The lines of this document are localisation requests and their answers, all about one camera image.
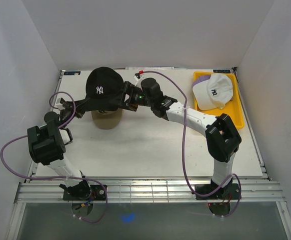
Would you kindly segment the beige baseball cap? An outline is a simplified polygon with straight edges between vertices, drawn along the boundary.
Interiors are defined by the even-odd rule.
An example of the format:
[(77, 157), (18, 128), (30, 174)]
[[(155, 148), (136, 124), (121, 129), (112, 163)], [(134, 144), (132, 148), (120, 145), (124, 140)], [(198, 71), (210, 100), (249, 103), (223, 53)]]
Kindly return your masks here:
[(96, 127), (102, 130), (115, 128), (122, 120), (123, 110), (118, 108), (115, 111), (93, 110), (91, 111), (92, 121)]

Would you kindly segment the black baseball cap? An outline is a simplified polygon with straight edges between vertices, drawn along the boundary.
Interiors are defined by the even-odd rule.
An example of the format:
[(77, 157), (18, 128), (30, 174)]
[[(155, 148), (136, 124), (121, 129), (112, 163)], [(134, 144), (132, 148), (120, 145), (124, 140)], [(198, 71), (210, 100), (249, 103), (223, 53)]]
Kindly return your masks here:
[(90, 111), (115, 111), (118, 107), (111, 106), (109, 101), (124, 86), (124, 80), (120, 74), (109, 67), (94, 69), (86, 80), (84, 99), (90, 99), (85, 105)]

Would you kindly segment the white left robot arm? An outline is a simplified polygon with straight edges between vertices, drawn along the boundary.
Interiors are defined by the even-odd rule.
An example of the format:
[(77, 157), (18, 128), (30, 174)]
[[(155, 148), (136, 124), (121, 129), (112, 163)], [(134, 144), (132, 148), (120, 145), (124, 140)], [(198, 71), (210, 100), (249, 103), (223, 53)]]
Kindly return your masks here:
[(73, 136), (67, 121), (75, 114), (75, 104), (58, 98), (56, 108), (60, 114), (49, 111), (44, 116), (45, 125), (27, 129), (28, 150), (37, 164), (52, 169), (59, 177), (64, 176), (59, 187), (72, 198), (87, 200), (92, 195), (92, 188), (83, 173), (76, 169), (66, 158), (66, 145), (73, 142)]

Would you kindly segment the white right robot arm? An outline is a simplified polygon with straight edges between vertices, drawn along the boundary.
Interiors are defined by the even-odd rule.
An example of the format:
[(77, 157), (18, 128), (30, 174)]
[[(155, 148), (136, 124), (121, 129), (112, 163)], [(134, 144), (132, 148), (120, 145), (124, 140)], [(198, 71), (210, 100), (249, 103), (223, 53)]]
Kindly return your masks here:
[(182, 124), (206, 138), (207, 149), (213, 158), (213, 175), (210, 184), (193, 189), (198, 199), (214, 196), (224, 198), (230, 192), (234, 173), (233, 162), (241, 136), (227, 114), (214, 116), (188, 108), (175, 98), (164, 95), (154, 78), (146, 78), (137, 87), (129, 81), (110, 100), (118, 108), (136, 111), (139, 106), (149, 107), (153, 114), (166, 121)]

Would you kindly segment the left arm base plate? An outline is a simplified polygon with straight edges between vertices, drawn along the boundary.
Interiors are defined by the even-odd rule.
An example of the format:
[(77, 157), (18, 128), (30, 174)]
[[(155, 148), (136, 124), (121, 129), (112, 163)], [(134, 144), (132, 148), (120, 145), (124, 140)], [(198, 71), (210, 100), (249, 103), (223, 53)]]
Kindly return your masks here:
[(64, 201), (105, 201), (105, 191), (104, 189), (97, 184), (91, 184), (90, 185), (90, 196), (89, 198), (80, 198), (77, 196), (71, 196), (67, 191), (64, 190), (62, 200)]

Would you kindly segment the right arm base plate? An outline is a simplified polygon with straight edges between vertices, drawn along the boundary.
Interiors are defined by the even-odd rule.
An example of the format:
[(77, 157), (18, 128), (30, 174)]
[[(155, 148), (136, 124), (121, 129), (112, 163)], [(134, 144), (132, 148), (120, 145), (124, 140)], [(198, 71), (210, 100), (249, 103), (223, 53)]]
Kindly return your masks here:
[(205, 197), (196, 196), (197, 200), (238, 200), (241, 198), (240, 188), (237, 183), (230, 183), (225, 187), (221, 187), (214, 194), (211, 194), (217, 185), (212, 184), (196, 184), (194, 190), (200, 195), (208, 195)]

